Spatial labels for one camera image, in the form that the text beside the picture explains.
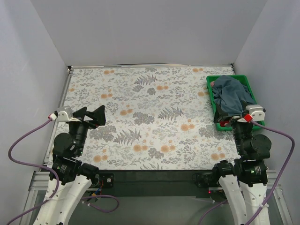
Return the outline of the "blue grey t shirt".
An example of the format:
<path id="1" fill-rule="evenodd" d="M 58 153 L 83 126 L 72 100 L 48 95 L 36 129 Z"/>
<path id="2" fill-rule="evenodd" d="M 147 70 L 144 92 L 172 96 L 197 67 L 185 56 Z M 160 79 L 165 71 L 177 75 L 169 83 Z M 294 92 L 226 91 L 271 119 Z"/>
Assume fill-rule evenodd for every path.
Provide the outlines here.
<path id="1" fill-rule="evenodd" d="M 213 82 L 214 86 L 211 89 L 214 102 L 229 116 L 241 115 L 246 104 L 256 104 L 248 87 L 239 80 L 222 75 Z"/>

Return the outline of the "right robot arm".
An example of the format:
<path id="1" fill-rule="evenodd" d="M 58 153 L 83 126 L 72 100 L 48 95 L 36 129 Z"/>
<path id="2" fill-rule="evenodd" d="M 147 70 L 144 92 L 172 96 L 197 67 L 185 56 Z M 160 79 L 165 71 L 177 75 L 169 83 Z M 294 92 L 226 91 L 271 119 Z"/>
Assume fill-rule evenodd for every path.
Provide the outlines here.
<path id="1" fill-rule="evenodd" d="M 216 105 L 214 123 L 231 126 L 238 159 L 222 160 L 213 167 L 214 180 L 221 186 L 236 225 L 270 224 L 267 195 L 267 167 L 271 141 L 262 134 L 252 134 L 253 124 L 265 119 L 260 105 L 245 105 L 242 113 L 230 116 Z"/>

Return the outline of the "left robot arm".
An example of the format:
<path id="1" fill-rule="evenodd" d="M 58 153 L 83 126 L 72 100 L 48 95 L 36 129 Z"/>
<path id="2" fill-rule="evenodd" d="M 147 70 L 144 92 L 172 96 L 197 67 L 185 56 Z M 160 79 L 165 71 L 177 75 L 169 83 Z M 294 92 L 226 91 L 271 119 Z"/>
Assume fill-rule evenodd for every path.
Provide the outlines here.
<path id="1" fill-rule="evenodd" d="M 44 197 L 34 221 L 36 225 L 68 224 L 85 191 L 96 183 L 98 168 L 77 160 L 90 129 L 105 125 L 105 106 L 89 112 L 83 107 L 75 112 L 69 106 L 59 108 L 50 119 L 68 124 L 67 133 L 58 134 L 53 141 L 52 170 Z"/>

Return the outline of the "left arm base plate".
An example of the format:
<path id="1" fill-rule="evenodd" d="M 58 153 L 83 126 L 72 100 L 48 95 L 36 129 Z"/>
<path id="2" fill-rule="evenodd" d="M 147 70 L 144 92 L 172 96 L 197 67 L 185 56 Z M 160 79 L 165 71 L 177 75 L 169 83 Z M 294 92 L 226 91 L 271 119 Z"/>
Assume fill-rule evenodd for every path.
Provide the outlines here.
<path id="1" fill-rule="evenodd" d="M 114 186 L 113 173 L 98 173 L 92 179 L 90 188 L 112 188 Z"/>

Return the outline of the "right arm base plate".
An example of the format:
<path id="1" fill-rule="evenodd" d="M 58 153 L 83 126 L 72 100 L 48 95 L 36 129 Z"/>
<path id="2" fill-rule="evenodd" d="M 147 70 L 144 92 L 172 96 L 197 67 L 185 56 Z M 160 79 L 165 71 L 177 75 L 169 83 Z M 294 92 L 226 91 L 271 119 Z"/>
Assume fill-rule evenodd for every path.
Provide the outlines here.
<path id="1" fill-rule="evenodd" d="M 219 183 L 213 172 L 199 172 L 192 175 L 193 183 L 199 188 L 217 188 Z"/>

